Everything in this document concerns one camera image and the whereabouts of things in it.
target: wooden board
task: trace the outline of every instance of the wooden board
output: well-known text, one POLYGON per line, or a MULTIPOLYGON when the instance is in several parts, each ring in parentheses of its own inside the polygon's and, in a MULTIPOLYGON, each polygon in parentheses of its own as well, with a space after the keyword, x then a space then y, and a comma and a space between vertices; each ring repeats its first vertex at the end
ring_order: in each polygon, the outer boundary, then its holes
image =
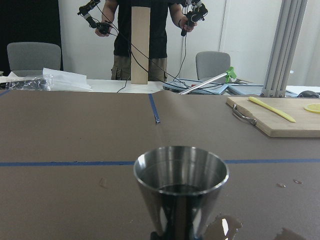
POLYGON ((256 126, 270 137, 320 138, 320 114, 308 112, 304 106, 320 104, 320 98, 260 98, 264 103, 292 116, 289 122, 278 114, 248 100, 228 97, 226 103, 237 104, 237 110, 248 118, 257 119, 256 126))
MULTIPOLYGON (((150 7, 132 7, 131 43, 145 56, 149 57, 149 34, 150 34, 150 7)), ((135 47, 131 51, 136 61, 145 69, 149 70, 149 60, 135 47)), ((148 73, 131 58, 131 83, 148 84, 148 73)))

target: lemon slice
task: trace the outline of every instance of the lemon slice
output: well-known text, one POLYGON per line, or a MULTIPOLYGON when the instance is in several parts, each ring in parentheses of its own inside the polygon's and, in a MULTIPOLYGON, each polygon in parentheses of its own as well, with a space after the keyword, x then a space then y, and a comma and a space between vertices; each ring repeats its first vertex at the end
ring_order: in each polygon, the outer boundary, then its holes
POLYGON ((320 103, 309 104, 305 106, 304 109, 311 113, 320 114, 320 103))

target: stainless steel cup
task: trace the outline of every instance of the stainless steel cup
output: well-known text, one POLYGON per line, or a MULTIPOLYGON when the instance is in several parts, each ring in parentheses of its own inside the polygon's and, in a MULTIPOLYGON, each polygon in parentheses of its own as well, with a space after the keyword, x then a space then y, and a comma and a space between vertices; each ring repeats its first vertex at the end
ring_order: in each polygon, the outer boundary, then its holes
POLYGON ((211 223, 226 164, 189 146, 159 147, 141 155, 134 175, 161 240, 201 239, 211 223))

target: hand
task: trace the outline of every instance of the hand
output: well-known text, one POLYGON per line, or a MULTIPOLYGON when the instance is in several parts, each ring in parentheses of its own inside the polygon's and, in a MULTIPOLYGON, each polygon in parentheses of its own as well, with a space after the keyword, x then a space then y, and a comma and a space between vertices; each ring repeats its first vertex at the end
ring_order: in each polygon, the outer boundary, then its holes
POLYGON ((95 34, 97 34, 99 37, 108 37, 110 35, 109 33, 102 34, 101 32, 99 32, 98 28, 95 29, 95 34))
POLYGON ((180 21, 179 21, 179 28, 184 29, 187 31, 187 33, 192 32, 192 30, 197 26, 198 24, 195 23, 194 25, 189 25, 188 26, 188 18, 186 16, 183 16, 180 21))

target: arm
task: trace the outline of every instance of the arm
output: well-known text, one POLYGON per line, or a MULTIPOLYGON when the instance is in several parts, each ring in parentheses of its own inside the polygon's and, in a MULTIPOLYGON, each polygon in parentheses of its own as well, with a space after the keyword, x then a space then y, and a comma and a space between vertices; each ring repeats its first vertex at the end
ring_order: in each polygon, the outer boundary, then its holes
MULTIPOLYGON (((103 6, 103 14, 101 17, 101 22, 111 22, 113 23, 113 21, 115 20, 115 13, 118 7, 118 1, 117 0, 105 0, 105 4, 103 6)), ((97 34, 100 37, 107 37, 109 36, 109 34, 102 34, 101 32, 98 31, 98 29, 95 29, 95 34, 97 34)))
POLYGON ((188 26, 188 18, 182 13, 180 4, 173 4, 169 7, 170 16, 174 25, 180 29, 186 30, 188 33, 191 32, 197 23, 194 26, 188 26))

